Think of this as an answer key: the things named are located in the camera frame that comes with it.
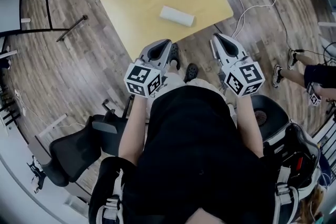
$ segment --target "black chair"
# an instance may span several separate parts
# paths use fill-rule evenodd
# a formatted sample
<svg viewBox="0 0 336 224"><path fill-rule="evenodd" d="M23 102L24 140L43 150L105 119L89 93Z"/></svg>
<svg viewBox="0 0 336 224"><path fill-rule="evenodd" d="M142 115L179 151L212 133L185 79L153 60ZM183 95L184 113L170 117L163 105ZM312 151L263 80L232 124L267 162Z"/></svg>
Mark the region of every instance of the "black chair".
<svg viewBox="0 0 336 224"><path fill-rule="evenodd" d="M277 102L261 94L251 96L263 141L279 133L289 123L287 113Z"/></svg>
<svg viewBox="0 0 336 224"><path fill-rule="evenodd" d="M103 103L103 107L108 110L105 116L90 116L83 130L51 142L51 161L42 165L42 169L56 186L65 187L69 182L76 182L85 169L99 159L101 150L113 156L118 155L131 99L122 118Z"/></svg>

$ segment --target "floor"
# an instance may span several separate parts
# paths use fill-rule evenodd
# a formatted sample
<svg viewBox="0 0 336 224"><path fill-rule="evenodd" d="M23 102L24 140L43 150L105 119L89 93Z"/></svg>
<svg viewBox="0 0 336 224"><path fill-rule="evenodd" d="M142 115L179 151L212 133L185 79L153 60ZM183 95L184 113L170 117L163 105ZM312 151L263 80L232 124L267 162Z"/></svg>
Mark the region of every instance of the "floor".
<svg viewBox="0 0 336 224"><path fill-rule="evenodd" d="M272 0L242 0L244 6L270 4ZM231 35L242 13L239 0L229 0L234 17L218 23L219 29ZM27 27L47 26L44 0L23 0L22 17L30 17ZM37 33L11 36L7 45L19 53L12 58L10 71L5 72L9 88L17 89L22 100L31 109L17 122L25 137L30 141L48 124L66 113L62 127L43 137L43 144L61 136L71 134L82 127L88 116L104 114L101 106L104 99L114 104L121 113L129 96L123 76L131 62L118 35L108 20L99 0L49 0L54 27L70 26L83 14L89 19L69 34L64 42L56 43L59 33ZM318 108L308 106L305 90L299 86L283 82L279 89L271 85L273 66L276 63L286 66L286 32L280 20L287 27L288 43L292 48L303 48L322 53L319 35L335 40L336 31L331 28L319 29L319 20L329 22L331 12L326 0L277 0L277 10L272 7L254 8L246 13L245 27L237 40L250 55L260 63L266 82L260 93L277 101L299 124L314 132L324 122L326 103ZM208 45L214 26L203 29L195 35L179 42L182 70L189 62L198 64L199 77L220 88L217 72L219 66L212 57ZM316 62L322 58L307 53ZM99 162L86 170L79 184L88 192L97 179Z"/></svg>

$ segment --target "backpack strap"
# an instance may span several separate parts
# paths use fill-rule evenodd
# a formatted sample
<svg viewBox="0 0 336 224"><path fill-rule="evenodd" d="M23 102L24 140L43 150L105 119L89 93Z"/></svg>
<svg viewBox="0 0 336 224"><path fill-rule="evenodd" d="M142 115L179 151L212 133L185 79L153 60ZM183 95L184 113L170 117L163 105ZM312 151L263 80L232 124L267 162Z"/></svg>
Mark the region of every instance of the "backpack strap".
<svg viewBox="0 0 336 224"><path fill-rule="evenodd" d="M290 196L291 193L293 194L294 205L293 205L292 214L287 224L290 224L293 221L293 218L295 217L295 213L298 209L299 194L298 194L298 191L294 187L288 186L287 181L288 181L289 175L290 175L290 168L282 166L280 169L278 182L276 184L275 210L274 210L273 224L279 223L281 206L290 204L292 202L291 201L292 197Z"/></svg>

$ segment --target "shoe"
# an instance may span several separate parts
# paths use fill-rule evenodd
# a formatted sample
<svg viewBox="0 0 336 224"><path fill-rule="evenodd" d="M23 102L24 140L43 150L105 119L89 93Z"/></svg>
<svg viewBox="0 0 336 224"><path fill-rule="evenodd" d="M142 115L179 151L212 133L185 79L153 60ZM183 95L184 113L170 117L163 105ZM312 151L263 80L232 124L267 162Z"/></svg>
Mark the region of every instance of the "shoe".
<svg viewBox="0 0 336 224"><path fill-rule="evenodd" d="M189 81L192 81L193 79L196 79L198 75L198 67L194 63L190 63L187 67L187 70L185 72L184 77L184 83L187 83Z"/></svg>
<svg viewBox="0 0 336 224"><path fill-rule="evenodd" d="M296 59L296 52L290 49L288 52L288 69L292 70L297 61L298 60Z"/></svg>
<svg viewBox="0 0 336 224"><path fill-rule="evenodd" d="M282 70L280 65L275 65L274 66L274 74L273 74L273 79L272 83L275 88L279 87L279 84L281 80L283 79L283 76L280 75L280 71Z"/></svg>
<svg viewBox="0 0 336 224"><path fill-rule="evenodd" d="M178 46L176 43L172 45L172 49L170 51L169 58L168 58L168 63L171 63L172 60L175 60L177 62L176 68L177 70L179 70L181 67L181 64L180 64L180 57L178 53Z"/></svg>

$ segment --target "bare leg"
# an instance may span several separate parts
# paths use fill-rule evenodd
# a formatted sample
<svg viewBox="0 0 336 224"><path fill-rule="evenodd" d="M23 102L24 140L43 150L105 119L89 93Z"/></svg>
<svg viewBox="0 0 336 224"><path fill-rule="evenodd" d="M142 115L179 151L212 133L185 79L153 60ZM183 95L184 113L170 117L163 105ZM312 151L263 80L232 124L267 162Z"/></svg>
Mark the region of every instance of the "bare leg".
<svg viewBox="0 0 336 224"><path fill-rule="evenodd" d="M280 74L284 78L289 79L290 81L295 82L296 84L305 88L304 76L300 72L293 71L293 70L282 69L280 71Z"/></svg>
<svg viewBox="0 0 336 224"><path fill-rule="evenodd" d="M169 67L169 69L168 69L167 72L169 72L169 73L179 74L179 72L178 72L176 66L177 66L177 62L176 62L175 60L172 60L172 61L170 62L170 67Z"/></svg>
<svg viewBox="0 0 336 224"><path fill-rule="evenodd" d="M301 54L296 54L296 59L300 62L302 62L305 66L314 66L316 63L309 57L301 55Z"/></svg>

